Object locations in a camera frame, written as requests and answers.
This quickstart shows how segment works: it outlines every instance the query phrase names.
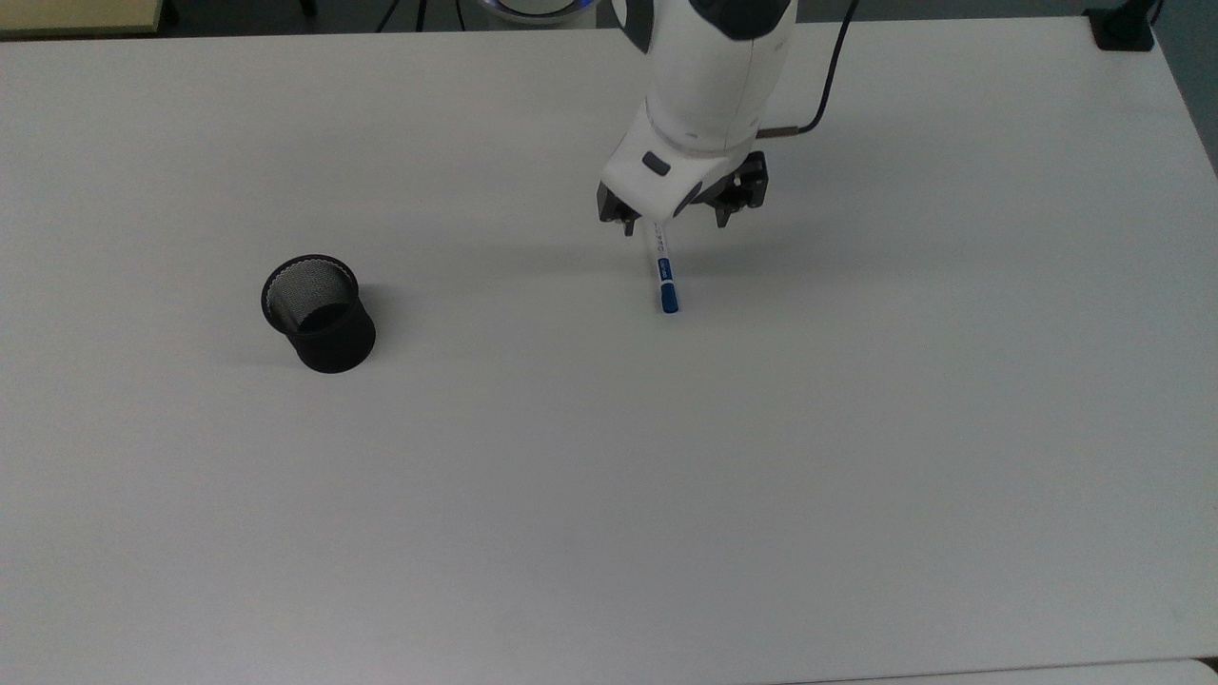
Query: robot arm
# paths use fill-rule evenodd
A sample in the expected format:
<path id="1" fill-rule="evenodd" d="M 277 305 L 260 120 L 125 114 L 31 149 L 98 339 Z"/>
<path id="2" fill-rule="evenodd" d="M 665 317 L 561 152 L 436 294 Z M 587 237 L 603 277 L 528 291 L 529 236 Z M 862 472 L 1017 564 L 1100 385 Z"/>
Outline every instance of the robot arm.
<path id="1" fill-rule="evenodd" d="M 631 235 L 691 204 L 719 224 L 760 206 L 765 160 L 752 152 L 795 22 L 790 0 L 614 0 L 626 35 L 653 57 L 647 98 L 605 165 L 600 221 Z"/>

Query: floor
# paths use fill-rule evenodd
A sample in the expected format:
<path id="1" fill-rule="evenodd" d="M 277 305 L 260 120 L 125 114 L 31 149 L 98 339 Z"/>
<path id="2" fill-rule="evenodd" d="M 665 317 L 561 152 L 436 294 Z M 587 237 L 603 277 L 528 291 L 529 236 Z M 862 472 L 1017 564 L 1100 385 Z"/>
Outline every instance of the floor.
<path id="1" fill-rule="evenodd" d="M 161 35 L 266 35 L 294 33 L 370 33 L 384 21 L 385 32 L 460 30 L 457 2 L 469 30 L 488 22 L 479 0 L 317 0 L 318 15 L 306 17 L 298 0 L 174 0 L 177 26 Z M 839 21 L 849 0 L 799 0 L 799 21 Z M 864 0 L 860 21 L 1078 16 L 1089 6 L 1111 7 L 1114 0 Z M 597 7 L 600 27 L 614 24 L 607 1 Z M 1156 26 L 1192 121 L 1218 171 L 1218 1 L 1166 0 Z"/>

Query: white table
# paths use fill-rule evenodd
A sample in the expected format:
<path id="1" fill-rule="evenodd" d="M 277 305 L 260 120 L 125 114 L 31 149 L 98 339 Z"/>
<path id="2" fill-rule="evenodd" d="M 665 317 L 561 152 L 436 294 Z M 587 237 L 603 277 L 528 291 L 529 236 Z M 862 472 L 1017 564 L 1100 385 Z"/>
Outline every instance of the white table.
<path id="1" fill-rule="evenodd" d="M 647 82 L 613 32 L 0 63 L 6 683 L 1218 652 L 1218 183 L 1158 52 L 856 27 L 766 206 L 669 232 L 677 317 L 593 216 Z M 311 251 L 380 332 L 339 377 L 257 306 Z"/>

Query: white marker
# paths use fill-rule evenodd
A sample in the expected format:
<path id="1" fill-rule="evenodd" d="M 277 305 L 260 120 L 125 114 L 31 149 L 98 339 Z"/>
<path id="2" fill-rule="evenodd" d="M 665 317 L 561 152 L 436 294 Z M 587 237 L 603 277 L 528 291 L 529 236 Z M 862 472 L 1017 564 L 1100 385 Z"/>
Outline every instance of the white marker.
<path id="1" fill-rule="evenodd" d="M 660 308 L 666 314 L 675 314 L 680 310 L 677 306 L 677 286 L 672 283 L 672 262 L 669 261 L 669 246 L 664 239 L 664 225 L 659 223 L 652 225 L 655 227 L 655 267 L 660 277 Z"/>

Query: black mesh pen holder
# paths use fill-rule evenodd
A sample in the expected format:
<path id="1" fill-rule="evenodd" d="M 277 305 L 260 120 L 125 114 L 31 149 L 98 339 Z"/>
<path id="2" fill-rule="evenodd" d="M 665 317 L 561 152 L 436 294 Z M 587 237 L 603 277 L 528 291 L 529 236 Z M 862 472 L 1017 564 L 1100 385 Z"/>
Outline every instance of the black mesh pen holder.
<path id="1" fill-rule="evenodd" d="M 376 327 L 347 264 L 325 255 L 289 260 L 262 286 L 262 313 L 308 368 L 341 373 L 368 357 Z"/>

